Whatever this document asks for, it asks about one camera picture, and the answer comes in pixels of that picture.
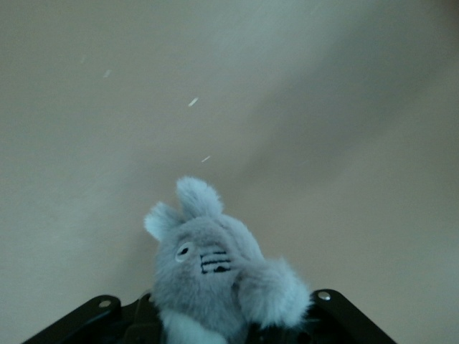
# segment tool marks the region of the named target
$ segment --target plush toy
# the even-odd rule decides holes
[[[158,241],[153,300],[167,344],[244,343],[250,324],[294,328],[309,292],[282,260],[265,259],[240,221],[222,213],[217,192],[185,177],[181,212],[158,203],[145,218]]]

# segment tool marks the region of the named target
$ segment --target fuzzy fur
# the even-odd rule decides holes
[[[239,344],[251,323],[300,325],[309,292],[287,262],[266,260],[247,227],[222,213],[207,183],[182,178],[177,196],[181,214],[159,203],[145,220],[160,241],[153,298],[167,343]]]

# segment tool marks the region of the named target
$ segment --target black plastic mount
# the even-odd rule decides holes
[[[395,344],[335,290],[317,290],[300,330],[250,328],[246,344]],[[121,307],[117,297],[94,297],[24,344],[159,344],[158,310],[145,294]]]

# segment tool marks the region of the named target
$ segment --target plush ear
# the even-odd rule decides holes
[[[206,182],[192,177],[183,177],[177,181],[179,197],[184,218],[198,216],[217,217],[223,211],[223,204],[218,193]]]
[[[145,217],[145,228],[159,242],[164,239],[168,231],[183,223],[180,214],[164,203],[158,203]]]

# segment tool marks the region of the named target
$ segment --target beige wall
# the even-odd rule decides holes
[[[396,341],[457,343],[455,15],[414,0],[1,0],[0,343],[148,289],[143,216],[185,174]]]

